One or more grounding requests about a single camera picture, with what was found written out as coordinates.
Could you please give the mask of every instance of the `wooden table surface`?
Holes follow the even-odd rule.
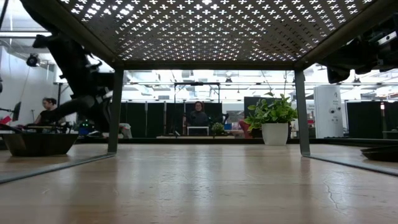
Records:
[[[99,147],[106,148],[84,150]],[[119,148],[114,158],[0,185],[0,223],[398,220],[398,178],[304,158],[298,145]],[[328,152],[343,148],[312,146]]]

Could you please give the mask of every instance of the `dark hair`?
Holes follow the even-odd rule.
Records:
[[[54,98],[44,98],[43,101],[47,101],[47,102],[49,102],[49,103],[51,103],[53,105],[57,104],[57,100],[54,99]]]
[[[201,102],[201,101],[196,101],[196,102],[195,102],[195,106],[197,105],[197,103],[200,103],[200,105],[201,105],[201,111],[204,111],[204,110],[205,110],[205,105],[203,104],[203,102]]]

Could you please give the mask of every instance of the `ceiling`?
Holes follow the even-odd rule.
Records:
[[[4,31],[44,31],[25,12],[18,0],[10,0],[5,20],[1,28]],[[11,54],[27,58],[37,53],[42,63],[55,63],[47,49],[33,49],[33,39],[1,39],[1,45],[7,47]],[[104,63],[101,71],[113,69]],[[230,78],[232,83],[225,83]],[[328,82],[325,67],[312,65],[305,71],[306,95],[311,98],[313,88],[326,85]],[[357,76],[362,84],[352,85],[354,74],[341,85],[344,100],[360,99],[394,99],[398,94],[398,70]],[[292,71],[247,71],[247,70],[144,70],[126,71],[126,84],[123,91],[124,100],[174,100],[173,82],[221,82],[220,100],[236,101],[245,96],[264,96],[270,89],[275,94],[285,93],[294,96],[294,73]],[[177,100],[218,100],[217,86],[177,86]]]

